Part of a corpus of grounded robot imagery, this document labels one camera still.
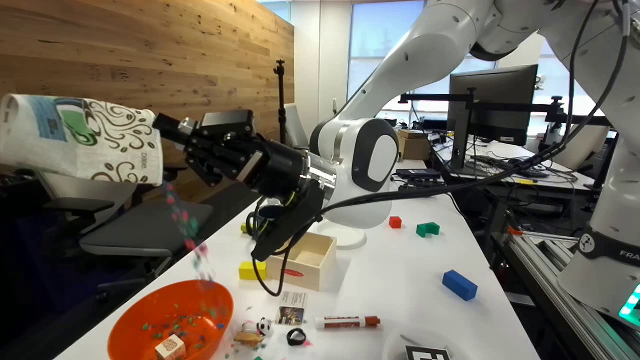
marker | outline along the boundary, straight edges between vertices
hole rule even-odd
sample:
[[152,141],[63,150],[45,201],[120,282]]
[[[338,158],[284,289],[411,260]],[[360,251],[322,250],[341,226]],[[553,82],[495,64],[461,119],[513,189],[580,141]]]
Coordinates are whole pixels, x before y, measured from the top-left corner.
[[337,327],[376,327],[379,323],[380,319],[377,316],[327,316],[324,318],[316,318],[316,329],[332,329]]

blue block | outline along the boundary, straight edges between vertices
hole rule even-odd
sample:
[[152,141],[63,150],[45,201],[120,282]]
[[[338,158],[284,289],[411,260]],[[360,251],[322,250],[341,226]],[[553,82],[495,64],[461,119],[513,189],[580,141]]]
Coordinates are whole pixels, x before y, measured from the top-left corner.
[[442,284],[448,287],[449,290],[456,293],[456,295],[461,297],[464,301],[473,299],[476,297],[476,293],[478,292],[478,286],[476,284],[472,283],[466,277],[458,274],[454,270],[444,273],[444,277],[442,277]]

wooden wall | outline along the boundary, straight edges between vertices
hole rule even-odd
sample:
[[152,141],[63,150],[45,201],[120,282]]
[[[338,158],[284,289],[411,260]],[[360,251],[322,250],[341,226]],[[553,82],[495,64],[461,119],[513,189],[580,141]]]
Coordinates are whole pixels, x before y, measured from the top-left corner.
[[[177,119],[250,109],[277,138],[273,68],[286,61],[294,102],[293,49],[293,26],[255,0],[0,0],[0,96],[89,97]],[[190,170],[176,185],[184,200],[214,193]]]

orange plastic bowl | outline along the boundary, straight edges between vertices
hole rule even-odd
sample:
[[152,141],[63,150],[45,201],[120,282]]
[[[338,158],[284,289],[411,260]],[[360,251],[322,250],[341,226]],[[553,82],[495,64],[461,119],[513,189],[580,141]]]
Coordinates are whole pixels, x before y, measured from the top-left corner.
[[156,346],[174,332],[187,348],[183,360],[208,360],[218,349],[233,312],[231,294],[216,282],[191,280],[165,286],[120,317],[109,336],[109,357],[157,360]]

small figurine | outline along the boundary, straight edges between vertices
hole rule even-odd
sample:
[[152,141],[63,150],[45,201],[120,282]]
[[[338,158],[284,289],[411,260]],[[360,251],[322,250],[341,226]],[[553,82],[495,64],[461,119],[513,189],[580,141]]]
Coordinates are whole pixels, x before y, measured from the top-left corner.
[[251,348],[257,347],[264,338],[270,338],[273,335],[273,322],[262,318],[258,323],[244,323],[242,325],[242,331],[238,332],[234,338],[243,345]]

